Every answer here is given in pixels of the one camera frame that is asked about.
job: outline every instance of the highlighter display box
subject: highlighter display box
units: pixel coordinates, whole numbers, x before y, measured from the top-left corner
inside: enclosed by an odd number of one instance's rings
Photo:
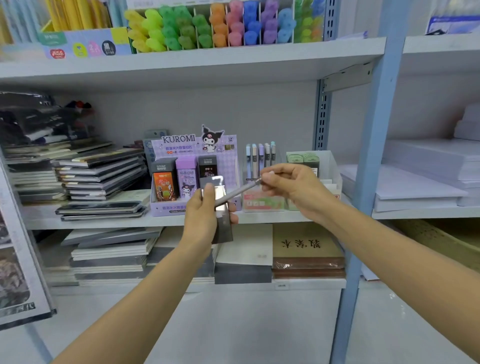
[[[172,172],[155,172],[153,174],[157,201],[176,201]]]
[[[127,28],[38,33],[43,51],[51,60],[132,54]]]

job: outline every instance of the picture on poster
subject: picture on poster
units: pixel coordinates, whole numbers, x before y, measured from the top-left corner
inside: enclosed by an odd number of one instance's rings
[[[4,308],[23,304],[29,298],[30,290],[15,249],[12,246],[2,249],[0,245],[0,316],[5,316]]]

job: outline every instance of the red logo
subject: red logo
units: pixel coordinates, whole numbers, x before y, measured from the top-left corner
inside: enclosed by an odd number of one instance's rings
[[[51,49],[50,55],[56,60],[65,58],[65,51],[63,49]]]

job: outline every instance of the purple kuromi box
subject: purple kuromi box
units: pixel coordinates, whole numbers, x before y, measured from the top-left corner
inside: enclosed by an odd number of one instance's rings
[[[166,135],[158,140],[152,140],[155,159],[177,157],[176,168],[179,181],[180,198],[176,201],[159,202],[156,198],[155,183],[152,182],[150,209],[152,216],[185,215],[188,200],[198,188],[198,157],[215,156],[218,175],[224,177],[227,193],[240,186],[240,172],[237,155],[237,136],[224,135],[225,131],[213,131],[202,125],[202,136],[195,134]],[[235,204],[237,211],[241,210],[241,197],[237,196],[230,201]]]

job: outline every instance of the green label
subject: green label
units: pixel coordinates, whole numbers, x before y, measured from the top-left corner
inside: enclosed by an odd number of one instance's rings
[[[67,37],[63,32],[38,33],[40,43],[44,46],[61,46],[67,44]]]

